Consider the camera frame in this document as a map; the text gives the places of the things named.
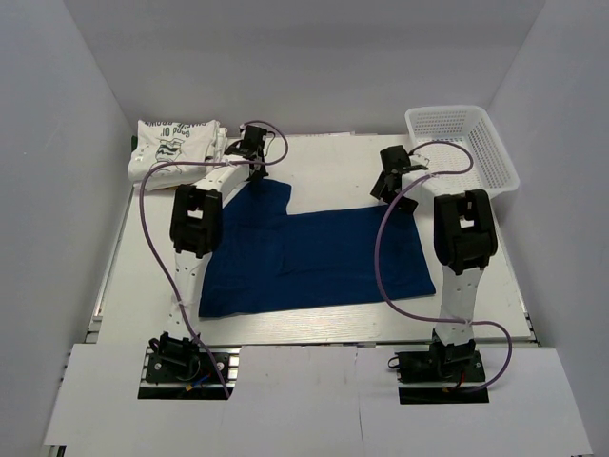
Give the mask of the blue t-shirt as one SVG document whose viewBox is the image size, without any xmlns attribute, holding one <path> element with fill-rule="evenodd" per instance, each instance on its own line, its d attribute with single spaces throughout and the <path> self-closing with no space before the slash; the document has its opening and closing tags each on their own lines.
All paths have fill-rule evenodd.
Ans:
<svg viewBox="0 0 609 457">
<path fill-rule="evenodd" d="M 385 208 L 290 214 L 290 185 L 264 180 L 223 209 L 206 269 L 202 318 L 378 303 L 436 288 L 412 215 Z"/>
</svg>

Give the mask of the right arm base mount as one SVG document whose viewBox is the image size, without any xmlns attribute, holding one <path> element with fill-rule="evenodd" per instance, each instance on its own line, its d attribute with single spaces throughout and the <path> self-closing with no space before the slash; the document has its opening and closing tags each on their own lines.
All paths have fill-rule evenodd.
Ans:
<svg viewBox="0 0 609 457">
<path fill-rule="evenodd" d="M 476 343 L 444 345 L 434 341 L 426 351 L 401 351 L 387 362 L 398 374 L 402 405 L 487 404 L 485 371 Z"/>
</svg>

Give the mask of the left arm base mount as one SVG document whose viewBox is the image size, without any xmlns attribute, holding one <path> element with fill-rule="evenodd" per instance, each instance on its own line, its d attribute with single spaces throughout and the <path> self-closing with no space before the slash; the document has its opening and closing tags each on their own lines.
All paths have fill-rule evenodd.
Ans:
<svg viewBox="0 0 609 457">
<path fill-rule="evenodd" d="M 239 366 L 235 349 L 207 354 L 194 341 L 166 332 L 148 341 L 140 400 L 225 401 Z"/>
</svg>

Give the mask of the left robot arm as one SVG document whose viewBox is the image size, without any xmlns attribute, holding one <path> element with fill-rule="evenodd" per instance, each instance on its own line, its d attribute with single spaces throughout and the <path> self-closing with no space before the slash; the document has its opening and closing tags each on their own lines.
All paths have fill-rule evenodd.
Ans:
<svg viewBox="0 0 609 457">
<path fill-rule="evenodd" d="M 242 137 L 225 154 L 228 165 L 214 167 L 192 185 L 176 189 L 169 236 L 175 255 L 173 281 L 180 294 L 172 300 L 165 331 L 188 337 L 196 319 L 206 268 L 223 233 L 223 202 L 241 184 L 267 176 L 265 139 L 268 130 L 246 125 Z"/>
</svg>

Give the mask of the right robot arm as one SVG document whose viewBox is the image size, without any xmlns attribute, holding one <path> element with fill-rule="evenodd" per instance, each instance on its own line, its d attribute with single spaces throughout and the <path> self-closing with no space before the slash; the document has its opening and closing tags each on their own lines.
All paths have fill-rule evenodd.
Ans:
<svg viewBox="0 0 609 457">
<path fill-rule="evenodd" d="M 413 152 L 403 146 L 393 146 L 380 152 L 383 171 L 371 195 L 386 202 L 387 208 L 376 235 L 373 265 L 379 292 L 385 302 L 410 319 L 433 323 L 432 339 L 441 349 L 470 350 L 475 346 L 474 308 L 479 283 L 491 257 L 498 250 L 498 238 L 492 216 L 490 199 L 483 189 L 456 190 L 443 181 L 444 176 L 466 174 L 474 167 L 472 154 L 466 148 L 445 140 L 423 143 L 413 148 L 443 145 L 465 154 L 467 165 L 461 170 L 431 171 L 417 162 Z M 393 209 L 406 203 L 416 207 L 404 195 L 419 187 L 432 199 L 433 242 L 437 259 L 442 264 L 442 299 L 437 318 L 419 316 L 404 311 L 389 299 L 381 276 L 380 253 L 383 232 Z"/>
</svg>

